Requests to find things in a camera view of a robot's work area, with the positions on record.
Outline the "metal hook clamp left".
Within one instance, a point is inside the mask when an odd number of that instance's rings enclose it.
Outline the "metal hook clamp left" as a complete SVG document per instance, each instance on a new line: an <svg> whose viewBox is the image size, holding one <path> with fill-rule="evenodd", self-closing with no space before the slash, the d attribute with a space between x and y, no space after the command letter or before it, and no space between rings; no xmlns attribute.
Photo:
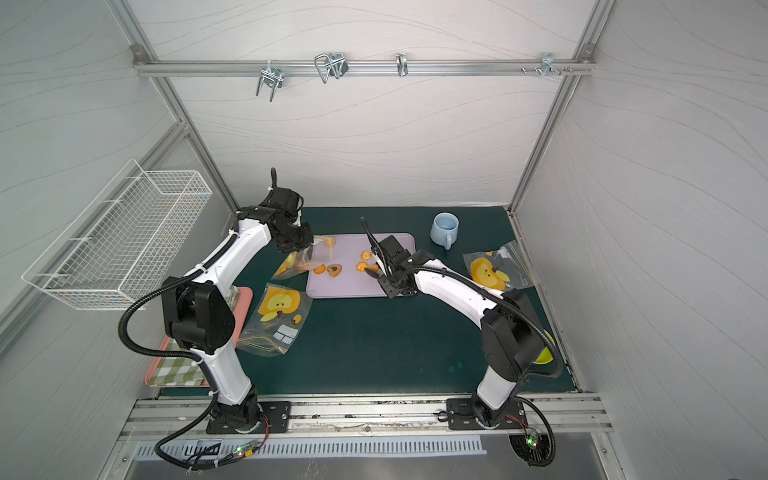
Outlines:
<svg viewBox="0 0 768 480"><path fill-rule="evenodd" d="M283 82L283 72L268 62L267 66L260 71L255 95L259 96L262 92L268 92L269 101L273 102L276 92L283 86Z"/></svg>

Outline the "resealable bag with duck print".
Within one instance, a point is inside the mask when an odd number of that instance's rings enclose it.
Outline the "resealable bag with duck print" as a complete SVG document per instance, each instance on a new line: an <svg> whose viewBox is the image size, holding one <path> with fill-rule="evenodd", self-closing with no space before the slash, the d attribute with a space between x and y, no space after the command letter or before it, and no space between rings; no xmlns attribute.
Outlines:
<svg viewBox="0 0 768 480"><path fill-rule="evenodd" d="M304 291L267 284L236 348L267 358L286 354L306 323L312 302Z"/></svg>

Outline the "metal hook clamp middle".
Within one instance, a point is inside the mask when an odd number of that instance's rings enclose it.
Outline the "metal hook clamp middle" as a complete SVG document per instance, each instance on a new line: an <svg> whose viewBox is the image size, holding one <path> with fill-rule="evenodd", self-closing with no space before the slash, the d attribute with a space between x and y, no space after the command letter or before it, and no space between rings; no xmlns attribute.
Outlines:
<svg viewBox="0 0 768 480"><path fill-rule="evenodd" d="M321 53L313 63L323 84L327 84L330 78L340 79L349 70L346 57L340 52Z"/></svg>

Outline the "green bowl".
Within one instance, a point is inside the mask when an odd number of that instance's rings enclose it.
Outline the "green bowl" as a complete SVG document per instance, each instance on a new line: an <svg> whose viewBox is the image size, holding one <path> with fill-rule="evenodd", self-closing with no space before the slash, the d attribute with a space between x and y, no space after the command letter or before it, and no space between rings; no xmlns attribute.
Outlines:
<svg viewBox="0 0 768 480"><path fill-rule="evenodd" d="M548 338L548 341L550 344L554 345L555 341L552 335L545 331L546 337ZM538 357L534 360L535 365L548 365L554 361L554 357L550 349L547 347L547 343L544 343L544 348L538 355Z"/></svg>

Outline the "pink tray with checked cloth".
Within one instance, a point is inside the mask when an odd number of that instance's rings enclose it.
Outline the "pink tray with checked cloth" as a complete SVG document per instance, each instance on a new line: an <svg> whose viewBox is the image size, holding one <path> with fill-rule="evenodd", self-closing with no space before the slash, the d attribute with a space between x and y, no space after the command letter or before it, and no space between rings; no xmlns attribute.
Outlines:
<svg viewBox="0 0 768 480"><path fill-rule="evenodd" d="M235 318L233 344L237 344L245 324L246 314L253 301L253 291L247 287L233 287L229 306ZM154 358L145 377L145 384L153 388L207 387L202 370L191 360L177 357Z"/></svg>

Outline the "clear resealable bag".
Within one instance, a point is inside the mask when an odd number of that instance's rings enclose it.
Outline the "clear resealable bag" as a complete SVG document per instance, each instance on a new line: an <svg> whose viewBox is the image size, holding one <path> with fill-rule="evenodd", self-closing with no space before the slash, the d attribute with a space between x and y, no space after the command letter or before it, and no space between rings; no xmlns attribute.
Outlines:
<svg viewBox="0 0 768 480"><path fill-rule="evenodd" d="M507 291L535 286L517 240L494 251L464 254L463 260L471 279L488 289Z"/></svg>

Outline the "aluminium cross rail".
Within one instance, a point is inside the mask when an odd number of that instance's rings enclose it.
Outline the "aluminium cross rail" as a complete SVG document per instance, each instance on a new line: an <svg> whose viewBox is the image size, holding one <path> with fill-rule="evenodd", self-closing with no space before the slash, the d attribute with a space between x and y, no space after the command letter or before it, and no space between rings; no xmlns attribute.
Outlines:
<svg viewBox="0 0 768 480"><path fill-rule="evenodd" d="M408 60L410 77L486 77L486 76L534 76L521 73L521 67L532 68L541 59L513 60ZM136 64L134 69L141 77L258 77L262 68L270 62L279 68L286 78L318 78L313 60L285 61L155 61ZM345 74L353 77L399 77L396 59L348 60L349 70ZM597 69L594 62L578 62L569 59L555 59L557 66L568 66L572 73L566 76L591 75Z"/></svg>

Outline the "metal hook clamp small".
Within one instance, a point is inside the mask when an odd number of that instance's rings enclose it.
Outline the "metal hook clamp small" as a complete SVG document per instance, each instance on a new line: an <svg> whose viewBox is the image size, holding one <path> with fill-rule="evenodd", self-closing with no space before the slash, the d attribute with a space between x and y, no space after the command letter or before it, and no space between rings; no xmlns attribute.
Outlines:
<svg viewBox="0 0 768 480"><path fill-rule="evenodd" d="M400 78L406 77L408 75L407 56L404 53L397 53L395 59L398 76Z"/></svg>

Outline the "light blue ceramic mug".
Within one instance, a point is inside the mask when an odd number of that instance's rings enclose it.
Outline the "light blue ceramic mug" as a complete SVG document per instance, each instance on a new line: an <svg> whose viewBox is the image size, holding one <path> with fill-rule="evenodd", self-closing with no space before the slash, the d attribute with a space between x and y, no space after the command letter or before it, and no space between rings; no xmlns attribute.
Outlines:
<svg viewBox="0 0 768 480"><path fill-rule="evenodd" d="M454 214L438 213L430 228L430 239L434 244L450 250L458 239L459 227L459 219Z"/></svg>

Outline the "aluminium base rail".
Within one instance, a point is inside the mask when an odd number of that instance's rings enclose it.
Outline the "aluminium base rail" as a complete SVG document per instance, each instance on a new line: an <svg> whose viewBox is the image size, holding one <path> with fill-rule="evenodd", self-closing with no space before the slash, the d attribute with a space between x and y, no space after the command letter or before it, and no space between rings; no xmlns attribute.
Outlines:
<svg viewBox="0 0 768 480"><path fill-rule="evenodd" d="M288 436L441 434L449 431L439 415L450 395L265 395L270 432ZM541 411L525 405L516 418L556 433L611 433L613 425L595 393L525 393ZM208 405L203 397L160 397L135 402L118 436L120 440L159 439L191 422Z"/></svg>

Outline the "brown heart cookie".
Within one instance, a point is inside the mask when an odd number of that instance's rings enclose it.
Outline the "brown heart cookie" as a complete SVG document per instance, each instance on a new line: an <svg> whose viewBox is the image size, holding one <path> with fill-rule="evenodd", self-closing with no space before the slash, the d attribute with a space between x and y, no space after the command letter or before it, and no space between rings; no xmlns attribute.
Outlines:
<svg viewBox="0 0 768 480"><path fill-rule="evenodd" d="M327 271L331 277L336 277L341 273L342 266L340 264L331 264L327 267Z"/></svg>

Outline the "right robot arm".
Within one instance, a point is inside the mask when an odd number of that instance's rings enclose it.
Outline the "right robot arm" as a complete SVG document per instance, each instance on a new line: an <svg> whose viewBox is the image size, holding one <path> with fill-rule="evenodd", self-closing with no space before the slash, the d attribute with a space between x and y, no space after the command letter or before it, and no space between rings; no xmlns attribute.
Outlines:
<svg viewBox="0 0 768 480"><path fill-rule="evenodd" d="M424 250L410 252L392 235L378 240L367 219L360 222L379 268L370 276L387 297L431 296L467 317L481 332L487 369L468 405L471 413L454 410L447 416L488 431L509 420L522 430L512 442L518 458L530 467L552 464L557 453L553 428L519 390L532 377L560 377L565 361L526 295L518 289L483 286Z"/></svg>

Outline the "resealable bag table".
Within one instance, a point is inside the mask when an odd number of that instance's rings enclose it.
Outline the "resealable bag table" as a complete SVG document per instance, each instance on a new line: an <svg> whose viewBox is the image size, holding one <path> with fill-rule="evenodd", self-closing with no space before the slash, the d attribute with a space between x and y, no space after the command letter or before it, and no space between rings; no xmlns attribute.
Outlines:
<svg viewBox="0 0 768 480"><path fill-rule="evenodd" d="M286 280L320 267L327 267L332 263L335 244L335 237L315 236L308 247L290 253L272 278Z"/></svg>

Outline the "lilac plastic tray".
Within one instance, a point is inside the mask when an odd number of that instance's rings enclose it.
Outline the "lilac plastic tray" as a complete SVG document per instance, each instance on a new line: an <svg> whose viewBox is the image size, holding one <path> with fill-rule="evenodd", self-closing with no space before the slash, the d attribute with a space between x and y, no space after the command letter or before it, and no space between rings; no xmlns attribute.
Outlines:
<svg viewBox="0 0 768 480"><path fill-rule="evenodd" d="M370 242L364 233L332 235L335 244L330 247L330 254L323 253L321 258L330 257L326 268L331 265L339 265L341 270L336 276L331 276L328 271L309 273L306 284L306 293L313 299L340 299L340 298L376 298L385 297L386 294L375 278L357 269L360 262L369 265L374 260L364 260L361 254L370 252Z"/></svg>

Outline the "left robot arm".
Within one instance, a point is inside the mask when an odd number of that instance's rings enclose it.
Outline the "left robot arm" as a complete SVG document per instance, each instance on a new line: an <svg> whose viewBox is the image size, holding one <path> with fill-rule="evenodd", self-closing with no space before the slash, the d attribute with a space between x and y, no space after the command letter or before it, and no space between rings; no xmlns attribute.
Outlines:
<svg viewBox="0 0 768 480"><path fill-rule="evenodd" d="M312 244L311 227L300 220L303 204L299 193L273 179L259 204L237 211L227 238L205 260L182 277L168 277L121 315L117 333L125 347L147 357L188 359L201 369L210 388L211 401L203 413L155 444L154 452L160 459L187 472L205 471L235 464L261 448L260 442L250 442L220 457L207 447L184 459L164 449L208 418L221 420L236 432L249 433L268 426L256 387L235 351L236 320L229 305L230 290L244 268L270 243L283 253ZM155 298L162 303L165 333L178 345L173 351L150 349L130 337L130 319Z"/></svg>

